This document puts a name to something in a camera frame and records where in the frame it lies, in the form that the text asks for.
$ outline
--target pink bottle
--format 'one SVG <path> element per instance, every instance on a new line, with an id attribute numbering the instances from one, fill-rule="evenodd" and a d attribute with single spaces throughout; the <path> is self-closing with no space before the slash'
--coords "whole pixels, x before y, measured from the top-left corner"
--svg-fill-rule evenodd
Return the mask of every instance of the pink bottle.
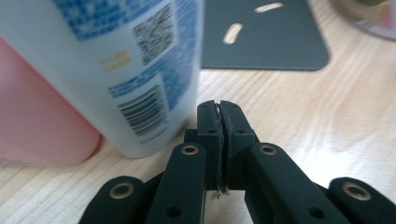
<path id="1" fill-rule="evenodd" d="M 0 163 L 68 166 L 99 133 L 0 37 Z"/>

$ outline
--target wooden desk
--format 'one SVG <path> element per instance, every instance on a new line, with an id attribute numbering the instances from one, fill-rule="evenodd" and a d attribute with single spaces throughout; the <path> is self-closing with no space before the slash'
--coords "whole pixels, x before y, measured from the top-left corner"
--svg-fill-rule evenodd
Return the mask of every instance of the wooden desk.
<path id="1" fill-rule="evenodd" d="M 351 176 L 396 203 L 396 42 L 368 35 L 329 1 L 311 0 L 332 59 L 317 72 L 204 70 L 197 104 L 239 104 L 264 142 L 283 147 L 318 184 Z M 196 118 L 189 126 L 195 128 Z M 100 151 L 69 168 L 0 166 L 0 222 L 77 223 L 109 179 L 147 181 L 163 171 L 173 146 L 129 160 L 103 139 Z M 243 192 L 207 194 L 205 223 L 250 223 Z"/>

